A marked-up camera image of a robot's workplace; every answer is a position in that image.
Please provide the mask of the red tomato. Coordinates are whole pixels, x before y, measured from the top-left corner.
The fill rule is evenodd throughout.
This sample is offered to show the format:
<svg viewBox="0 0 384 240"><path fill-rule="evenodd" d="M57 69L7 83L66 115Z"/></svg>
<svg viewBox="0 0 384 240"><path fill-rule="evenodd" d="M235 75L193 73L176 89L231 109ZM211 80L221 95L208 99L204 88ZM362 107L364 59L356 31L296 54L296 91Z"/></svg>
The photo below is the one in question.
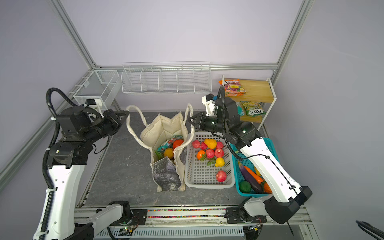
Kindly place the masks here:
<svg viewBox="0 0 384 240"><path fill-rule="evenodd" d="M173 142L172 148L173 148L173 149L176 149L177 147L179 147L179 146L182 145L183 143L184 143L184 140L183 140L183 139L175 140L175 141Z"/></svg>

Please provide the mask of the yellow brown mango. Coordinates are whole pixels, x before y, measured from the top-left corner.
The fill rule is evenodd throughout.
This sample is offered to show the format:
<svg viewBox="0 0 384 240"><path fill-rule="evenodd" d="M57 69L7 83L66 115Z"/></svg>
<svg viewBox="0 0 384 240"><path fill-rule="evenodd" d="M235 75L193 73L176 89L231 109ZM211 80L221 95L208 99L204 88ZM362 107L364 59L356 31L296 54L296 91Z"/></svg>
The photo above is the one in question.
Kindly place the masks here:
<svg viewBox="0 0 384 240"><path fill-rule="evenodd" d="M174 150L173 148L165 149L164 151L164 157L169 158L170 160L174 159Z"/></svg>

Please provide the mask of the cream canvas grocery bag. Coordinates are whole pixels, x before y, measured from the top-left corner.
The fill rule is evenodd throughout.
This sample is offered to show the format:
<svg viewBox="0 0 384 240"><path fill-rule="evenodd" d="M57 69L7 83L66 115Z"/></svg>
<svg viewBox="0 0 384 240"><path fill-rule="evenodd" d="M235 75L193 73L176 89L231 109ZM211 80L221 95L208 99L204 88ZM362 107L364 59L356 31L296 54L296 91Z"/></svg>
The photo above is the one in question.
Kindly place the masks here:
<svg viewBox="0 0 384 240"><path fill-rule="evenodd" d="M131 117L127 117L126 125L134 139L151 153L150 167L153 180L158 186L157 191L186 190L185 161L182 154L193 140L195 128L187 129L187 120L193 116L191 104L187 105L184 114L178 113L172 118L161 114L148 123L142 111L136 106L128 106L127 111L135 110L139 113L145 129L137 136L131 127Z"/></svg>

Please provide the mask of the teal snack bag top shelf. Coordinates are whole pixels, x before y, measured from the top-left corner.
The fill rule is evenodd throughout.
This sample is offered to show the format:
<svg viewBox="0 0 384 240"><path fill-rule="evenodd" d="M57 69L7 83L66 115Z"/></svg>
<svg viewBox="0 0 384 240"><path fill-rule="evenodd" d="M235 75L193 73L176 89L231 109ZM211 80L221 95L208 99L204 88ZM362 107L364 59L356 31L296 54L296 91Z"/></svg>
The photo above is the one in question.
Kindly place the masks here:
<svg viewBox="0 0 384 240"><path fill-rule="evenodd" d="M174 135L169 140L165 141L162 145L160 145L157 148L157 151L164 153L165 149L172 148L173 142L178 139L184 140L184 138L181 135Z"/></svg>

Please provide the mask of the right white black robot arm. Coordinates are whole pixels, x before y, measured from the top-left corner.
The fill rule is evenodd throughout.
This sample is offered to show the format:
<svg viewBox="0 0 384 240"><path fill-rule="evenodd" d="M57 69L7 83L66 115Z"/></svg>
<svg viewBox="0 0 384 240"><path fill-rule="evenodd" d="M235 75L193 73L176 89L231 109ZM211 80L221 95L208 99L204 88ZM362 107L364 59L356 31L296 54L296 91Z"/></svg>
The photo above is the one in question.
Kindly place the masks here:
<svg viewBox="0 0 384 240"><path fill-rule="evenodd" d="M312 196L311 189L300 185L287 173L252 123L240 119L236 102L225 96L223 86L217 96L202 97L202 103L206 111L189 117L188 122L195 129L222 137L231 154L240 162L249 160L272 190L267 197L248 199L240 209L247 216L255 217L265 208L276 223L287 223Z"/></svg>

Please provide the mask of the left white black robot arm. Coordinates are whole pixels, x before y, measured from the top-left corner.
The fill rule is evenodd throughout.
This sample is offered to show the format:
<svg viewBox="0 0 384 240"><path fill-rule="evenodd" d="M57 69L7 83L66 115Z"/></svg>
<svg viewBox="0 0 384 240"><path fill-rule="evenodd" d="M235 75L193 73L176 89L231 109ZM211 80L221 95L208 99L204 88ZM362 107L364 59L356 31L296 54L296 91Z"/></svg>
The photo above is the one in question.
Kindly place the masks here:
<svg viewBox="0 0 384 240"><path fill-rule="evenodd" d="M81 222L74 217L80 180L95 142L115 135L129 111L108 109L100 114L86 104L76 105L58 88L47 90L46 103L55 131L43 157L46 198L33 238L92 240L113 223L129 224L134 216L128 201L113 201Z"/></svg>

